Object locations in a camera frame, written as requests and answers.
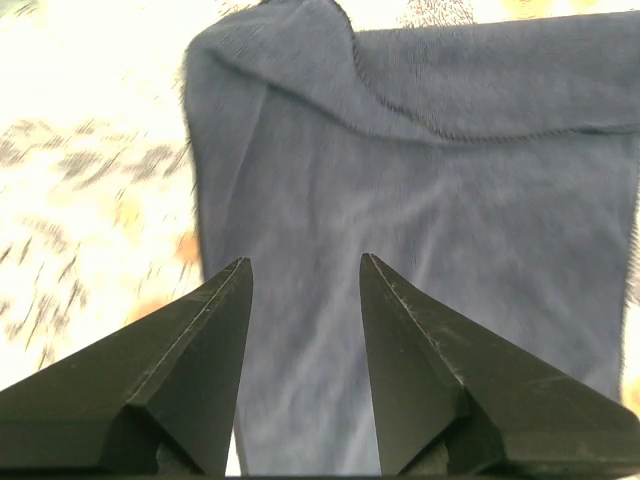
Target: gray cloth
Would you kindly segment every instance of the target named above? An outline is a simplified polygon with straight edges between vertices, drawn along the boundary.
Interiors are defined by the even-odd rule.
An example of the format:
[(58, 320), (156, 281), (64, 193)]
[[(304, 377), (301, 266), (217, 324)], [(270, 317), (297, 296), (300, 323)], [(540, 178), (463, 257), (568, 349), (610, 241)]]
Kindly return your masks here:
[(331, 0), (281, 0), (194, 39), (204, 272), (254, 268), (251, 474), (379, 472), (363, 252), (618, 398), (639, 32), (629, 13), (354, 35)]

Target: printed pattern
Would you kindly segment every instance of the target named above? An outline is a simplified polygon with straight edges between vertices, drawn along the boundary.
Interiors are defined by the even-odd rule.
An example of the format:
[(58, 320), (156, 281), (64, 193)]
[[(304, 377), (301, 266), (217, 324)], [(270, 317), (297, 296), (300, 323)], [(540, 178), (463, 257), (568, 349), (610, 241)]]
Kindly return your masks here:
[[(635, 0), (341, 0), (358, 30), (628, 10)], [(180, 108), (193, 36), (257, 0), (0, 3), (0, 389), (201, 279)], [(625, 402), (640, 413), (640, 270)]]

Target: folded corner of cloth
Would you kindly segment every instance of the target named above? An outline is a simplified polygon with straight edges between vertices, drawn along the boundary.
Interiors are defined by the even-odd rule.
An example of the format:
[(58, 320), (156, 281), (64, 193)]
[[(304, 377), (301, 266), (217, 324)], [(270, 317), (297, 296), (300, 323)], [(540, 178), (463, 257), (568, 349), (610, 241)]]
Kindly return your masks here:
[(640, 12), (354, 33), (333, 1), (301, 0), (191, 43), (204, 273), (254, 269), (252, 474), (379, 472), (364, 252), (619, 399), (638, 31)]

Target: garment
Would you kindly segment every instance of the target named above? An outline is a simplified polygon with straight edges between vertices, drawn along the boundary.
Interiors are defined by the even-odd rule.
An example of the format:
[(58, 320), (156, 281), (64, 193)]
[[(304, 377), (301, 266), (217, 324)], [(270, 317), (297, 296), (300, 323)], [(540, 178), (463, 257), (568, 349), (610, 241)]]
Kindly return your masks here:
[(250, 474), (379, 472), (364, 252), (617, 399), (639, 31), (627, 13), (354, 34), (331, 0), (281, 0), (193, 40), (204, 272), (254, 270)]

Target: folded cloth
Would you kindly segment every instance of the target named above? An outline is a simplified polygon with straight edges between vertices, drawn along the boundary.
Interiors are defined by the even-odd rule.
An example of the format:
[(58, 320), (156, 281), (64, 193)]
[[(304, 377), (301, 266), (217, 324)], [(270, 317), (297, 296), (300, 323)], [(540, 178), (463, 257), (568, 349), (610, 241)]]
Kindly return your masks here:
[(625, 13), (354, 34), (332, 0), (273, 0), (193, 40), (204, 273), (248, 256), (255, 276), (249, 473), (379, 472), (363, 252), (618, 399), (639, 31)]

